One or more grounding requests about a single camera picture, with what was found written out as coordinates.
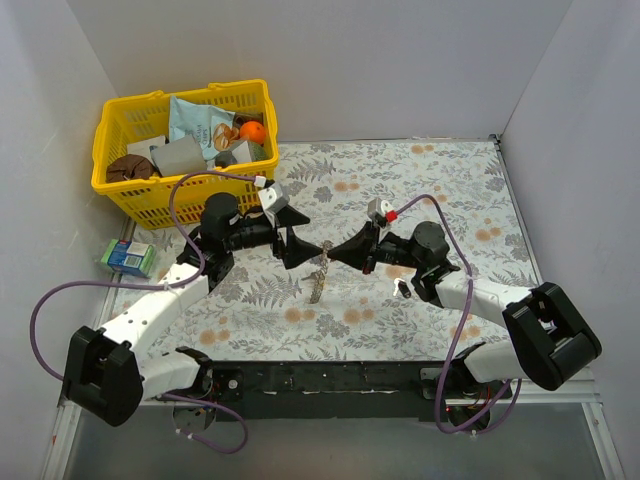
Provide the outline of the black head small key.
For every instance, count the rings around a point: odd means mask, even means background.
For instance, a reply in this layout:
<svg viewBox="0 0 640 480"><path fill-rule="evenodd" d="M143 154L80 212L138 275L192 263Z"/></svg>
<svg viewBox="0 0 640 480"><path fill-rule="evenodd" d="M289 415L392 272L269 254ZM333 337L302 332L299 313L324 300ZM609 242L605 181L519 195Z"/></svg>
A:
<svg viewBox="0 0 640 480"><path fill-rule="evenodd" d="M396 278L394 280L393 296L394 297L401 296L402 298L405 298L405 299L408 299L412 296L410 288L404 279Z"/></svg>

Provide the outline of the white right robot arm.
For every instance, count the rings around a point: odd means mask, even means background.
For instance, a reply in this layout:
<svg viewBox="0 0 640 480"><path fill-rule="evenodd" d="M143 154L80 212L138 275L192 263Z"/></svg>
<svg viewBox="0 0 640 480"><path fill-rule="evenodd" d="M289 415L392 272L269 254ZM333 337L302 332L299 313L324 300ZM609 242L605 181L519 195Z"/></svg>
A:
<svg viewBox="0 0 640 480"><path fill-rule="evenodd" d="M508 339L469 347L444 371L447 383L464 397L479 395L489 382L514 379L554 391L601 355L599 339L560 286L474 280L449 261L449 250L438 223L419 223L408 239L380 235L378 227L366 223L328 256L364 274L379 263L411 268L411 283L422 301L467 311L507 330Z"/></svg>

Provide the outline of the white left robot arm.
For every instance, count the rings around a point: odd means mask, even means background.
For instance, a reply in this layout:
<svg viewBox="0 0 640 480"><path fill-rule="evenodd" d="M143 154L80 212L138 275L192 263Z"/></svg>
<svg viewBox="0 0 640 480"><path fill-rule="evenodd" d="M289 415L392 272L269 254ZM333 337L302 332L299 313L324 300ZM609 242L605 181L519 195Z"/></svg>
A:
<svg viewBox="0 0 640 480"><path fill-rule="evenodd" d="M206 354L178 347L148 360L146 352L222 282L234 266L234 252L268 245L287 269L322 252L295 235L295 227L310 219L290 206L286 195L269 187L260 191L259 200L254 216L242 216L233 195L210 196L199 226L187 235L183 252L156 290L99 329L82 327L74 333L63 376L66 399L119 426L144 400L167 393L200 400L211 394L214 363Z"/></svg>

